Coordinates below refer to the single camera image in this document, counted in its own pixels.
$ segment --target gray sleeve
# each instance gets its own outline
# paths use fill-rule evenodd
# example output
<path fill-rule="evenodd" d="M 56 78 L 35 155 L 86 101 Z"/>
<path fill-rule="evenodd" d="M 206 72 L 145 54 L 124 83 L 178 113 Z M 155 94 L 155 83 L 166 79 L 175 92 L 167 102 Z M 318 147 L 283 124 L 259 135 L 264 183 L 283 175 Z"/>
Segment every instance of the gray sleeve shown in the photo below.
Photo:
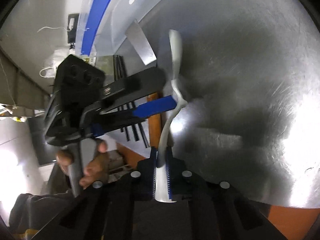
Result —
<path fill-rule="evenodd" d="M 23 234 L 27 229 L 40 230 L 72 200 L 70 190 L 55 195 L 19 195 L 9 217 L 10 232 Z"/>

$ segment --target metal plate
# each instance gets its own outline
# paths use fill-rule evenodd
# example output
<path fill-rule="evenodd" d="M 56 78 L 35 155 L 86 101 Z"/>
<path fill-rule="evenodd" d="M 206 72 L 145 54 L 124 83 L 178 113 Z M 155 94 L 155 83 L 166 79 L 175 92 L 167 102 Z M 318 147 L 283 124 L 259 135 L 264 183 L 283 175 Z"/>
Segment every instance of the metal plate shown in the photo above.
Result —
<path fill-rule="evenodd" d="M 139 25 L 168 79 L 168 31 L 182 35 L 174 156 L 252 200 L 320 207 L 320 34 L 302 4 L 162 0 Z M 145 68 L 128 40 L 117 53 L 128 75 Z"/>

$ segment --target plastic bin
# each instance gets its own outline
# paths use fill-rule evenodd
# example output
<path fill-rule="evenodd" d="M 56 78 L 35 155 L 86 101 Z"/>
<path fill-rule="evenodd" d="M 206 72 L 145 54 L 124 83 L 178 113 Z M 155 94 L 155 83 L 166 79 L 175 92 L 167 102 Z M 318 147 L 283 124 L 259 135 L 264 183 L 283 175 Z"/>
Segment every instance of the plastic bin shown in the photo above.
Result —
<path fill-rule="evenodd" d="M 76 55 L 113 55 L 134 19 L 140 21 L 161 0 L 83 0 Z"/>

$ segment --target yellow stripe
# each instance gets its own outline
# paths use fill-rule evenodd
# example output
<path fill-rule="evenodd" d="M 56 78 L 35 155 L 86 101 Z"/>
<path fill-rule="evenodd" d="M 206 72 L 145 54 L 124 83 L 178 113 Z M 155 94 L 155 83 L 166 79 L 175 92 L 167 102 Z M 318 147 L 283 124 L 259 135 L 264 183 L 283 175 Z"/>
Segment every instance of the yellow stripe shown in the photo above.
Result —
<path fill-rule="evenodd" d="M 24 234 L 13 234 L 16 239 L 27 239 L 28 236 L 34 236 L 39 230 L 27 229 Z"/>

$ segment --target scratched metal surface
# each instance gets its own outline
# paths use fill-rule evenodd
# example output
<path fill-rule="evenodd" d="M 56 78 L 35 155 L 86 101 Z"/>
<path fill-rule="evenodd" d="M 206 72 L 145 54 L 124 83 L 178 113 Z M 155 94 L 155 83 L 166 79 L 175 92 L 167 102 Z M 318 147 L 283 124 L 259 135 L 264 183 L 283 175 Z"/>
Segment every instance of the scratched metal surface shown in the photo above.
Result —
<path fill-rule="evenodd" d="M 168 79 L 168 31 L 182 35 L 174 155 L 252 200 L 319 208 L 320 34 L 299 1 L 162 0 L 140 25 Z M 144 68 L 127 40 L 118 53 Z"/>

